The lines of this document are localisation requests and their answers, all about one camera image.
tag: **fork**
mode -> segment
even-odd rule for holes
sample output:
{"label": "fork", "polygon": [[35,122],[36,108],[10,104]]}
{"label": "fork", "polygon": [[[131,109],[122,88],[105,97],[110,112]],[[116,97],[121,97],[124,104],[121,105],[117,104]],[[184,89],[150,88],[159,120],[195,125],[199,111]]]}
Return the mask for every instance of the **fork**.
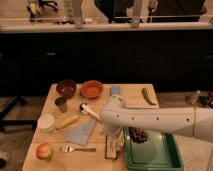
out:
{"label": "fork", "polygon": [[96,148],[72,148],[70,146],[61,146],[59,151],[70,153],[72,151],[96,152]]}

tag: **bowl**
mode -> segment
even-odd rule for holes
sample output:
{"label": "bowl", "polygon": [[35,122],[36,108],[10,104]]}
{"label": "bowl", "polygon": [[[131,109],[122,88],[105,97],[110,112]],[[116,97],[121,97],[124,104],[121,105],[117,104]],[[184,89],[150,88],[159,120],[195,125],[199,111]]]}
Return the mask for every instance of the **bowl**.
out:
{"label": "bowl", "polygon": [[62,80],[57,84],[56,90],[62,97],[72,98],[76,92],[76,82],[70,79]]}
{"label": "bowl", "polygon": [[102,91],[103,85],[97,80],[86,81],[81,86],[81,95],[89,99],[99,97]]}

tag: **green tray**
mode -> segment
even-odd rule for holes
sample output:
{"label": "green tray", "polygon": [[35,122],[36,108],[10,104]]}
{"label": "green tray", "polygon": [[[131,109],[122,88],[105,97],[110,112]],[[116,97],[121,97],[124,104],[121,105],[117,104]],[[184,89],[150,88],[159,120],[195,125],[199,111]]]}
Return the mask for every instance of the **green tray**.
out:
{"label": "green tray", "polygon": [[172,134],[146,131],[148,139],[135,143],[124,128],[125,162],[131,171],[182,171],[183,162]]}

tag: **metal cup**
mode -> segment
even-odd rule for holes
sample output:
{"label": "metal cup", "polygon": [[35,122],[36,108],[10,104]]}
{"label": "metal cup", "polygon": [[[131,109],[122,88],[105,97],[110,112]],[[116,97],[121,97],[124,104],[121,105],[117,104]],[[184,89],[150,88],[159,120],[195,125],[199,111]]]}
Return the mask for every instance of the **metal cup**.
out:
{"label": "metal cup", "polygon": [[65,113],[67,111],[67,99],[65,97],[58,97],[55,100],[55,105],[62,113]]}

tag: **dark fruit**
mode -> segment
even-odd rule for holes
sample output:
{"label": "dark fruit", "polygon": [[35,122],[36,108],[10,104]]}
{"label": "dark fruit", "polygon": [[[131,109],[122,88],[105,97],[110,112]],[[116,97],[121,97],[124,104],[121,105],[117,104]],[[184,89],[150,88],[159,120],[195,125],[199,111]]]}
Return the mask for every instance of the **dark fruit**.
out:
{"label": "dark fruit", "polygon": [[76,82],[73,80],[62,80],[56,86],[57,92],[65,98],[72,98],[76,92]]}
{"label": "dark fruit", "polygon": [[129,134],[131,139],[136,143],[143,143],[148,138],[148,134],[141,128],[129,127]]}

